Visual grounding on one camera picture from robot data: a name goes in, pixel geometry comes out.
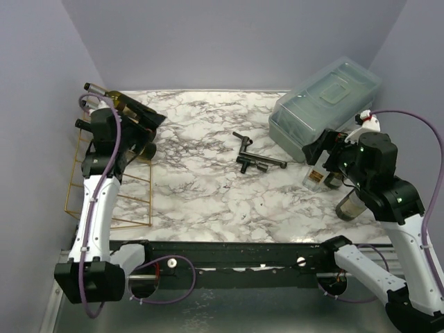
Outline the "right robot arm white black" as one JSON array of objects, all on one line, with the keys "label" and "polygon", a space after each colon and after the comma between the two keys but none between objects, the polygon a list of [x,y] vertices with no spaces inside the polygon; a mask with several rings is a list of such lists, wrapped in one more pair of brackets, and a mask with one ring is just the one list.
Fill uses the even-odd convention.
[{"label": "right robot arm white black", "polygon": [[367,287],[384,305],[392,324],[401,332],[442,332],[443,297],[437,279],[442,272],[429,266],[435,258],[422,237],[425,208],[417,189],[395,175],[397,146],[384,133],[367,132],[355,143],[345,133],[325,130],[303,147],[309,165],[322,153],[327,171],[342,173],[355,186],[357,198],[386,231],[402,267],[398,278],[363,255],[345,237],[323,242],[321,267],[329,272],[342,268]]}]

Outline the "green wine bottle white label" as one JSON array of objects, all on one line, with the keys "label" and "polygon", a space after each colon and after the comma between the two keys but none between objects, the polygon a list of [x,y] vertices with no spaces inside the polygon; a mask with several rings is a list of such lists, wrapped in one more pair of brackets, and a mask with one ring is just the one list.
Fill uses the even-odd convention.
[{"label": "green wine bottle white label", "polygon": [[[75,127],[92,134],[92,145],[94,151],[99,155],[111,156],[114,146],[117,142],[117,129],[114,119],[99,121],[83,121],[77,119]],[[151,160],[157,151],[157,146],[148,141],[131,140],[129,142],[120,142],[118,153],[131,152],[133,157],[142,156]]]}]

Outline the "green wine bottle silver neck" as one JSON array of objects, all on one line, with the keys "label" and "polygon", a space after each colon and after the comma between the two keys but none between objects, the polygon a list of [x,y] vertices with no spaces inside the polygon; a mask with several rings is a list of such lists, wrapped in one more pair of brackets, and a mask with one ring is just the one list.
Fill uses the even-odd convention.
[{"label": "green wine bottle silver neck", "polygon": [[111,99],[114,103],[114,107],[121,112],[125,112],[125,110],[135,112],[139,107],[138,101],[116,90],[107,91],[105,88],[93,83],[85,83],[83,89],[89,93],[98,94]]}]

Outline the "green wine bottle near arm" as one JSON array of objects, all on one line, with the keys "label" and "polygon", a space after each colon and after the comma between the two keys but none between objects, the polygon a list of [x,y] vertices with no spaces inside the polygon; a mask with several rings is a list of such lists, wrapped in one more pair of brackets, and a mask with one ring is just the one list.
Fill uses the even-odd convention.
[{"label": "green wine bottle near arm", "polygon": [[336,206],[336,215],[343,221],[352,221],[367,210],[364,202],[353,189]]}]

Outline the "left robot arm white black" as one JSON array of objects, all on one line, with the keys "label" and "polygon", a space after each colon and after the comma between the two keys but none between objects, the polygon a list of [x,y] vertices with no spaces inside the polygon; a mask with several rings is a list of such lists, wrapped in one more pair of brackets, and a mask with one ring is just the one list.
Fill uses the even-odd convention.
[{"label": "left robot arm white black", "polygon": [[110,250],[112,213],[129,152],[139,155],[145,147],[155,152],[153,136],[165,117],[144,106],[132,107],[135,117],[111,108],[105,101],[89,111],[89,120],[75,126],[92,139],[81,164],[83,207],[72,249],[64,264],[57,264],[54,278],[73,304],[113,302],[122,299],[131,269],[148,273],[154,264],[143,245]]}]

